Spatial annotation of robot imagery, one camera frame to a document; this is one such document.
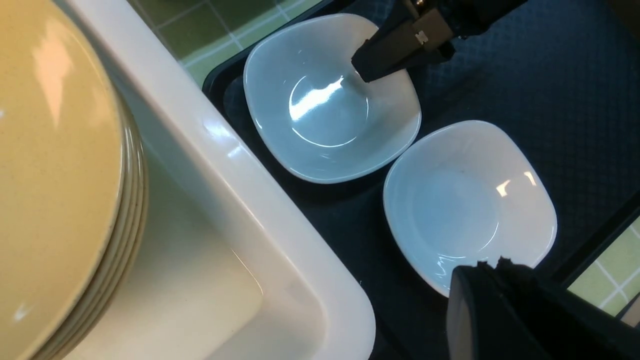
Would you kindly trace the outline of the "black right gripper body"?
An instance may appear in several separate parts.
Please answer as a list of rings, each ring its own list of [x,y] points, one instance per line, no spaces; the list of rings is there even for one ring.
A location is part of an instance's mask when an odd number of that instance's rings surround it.
[[[484,34],[525,0],[400,0],[419,41],[448,41]]]

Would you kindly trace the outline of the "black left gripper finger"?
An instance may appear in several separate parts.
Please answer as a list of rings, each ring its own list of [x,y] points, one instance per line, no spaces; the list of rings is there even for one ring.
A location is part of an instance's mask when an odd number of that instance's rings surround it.
[[[637,360],[639,330],[499,259],[455,267],[446,309],[451,360]]]

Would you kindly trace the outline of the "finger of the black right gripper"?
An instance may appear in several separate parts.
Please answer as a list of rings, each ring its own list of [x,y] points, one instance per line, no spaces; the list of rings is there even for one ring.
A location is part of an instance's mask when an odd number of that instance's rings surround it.
[[[447,62],[455,54],[454,37],[436,7],[393,7],[350,63],[370,83],[403,69]]]

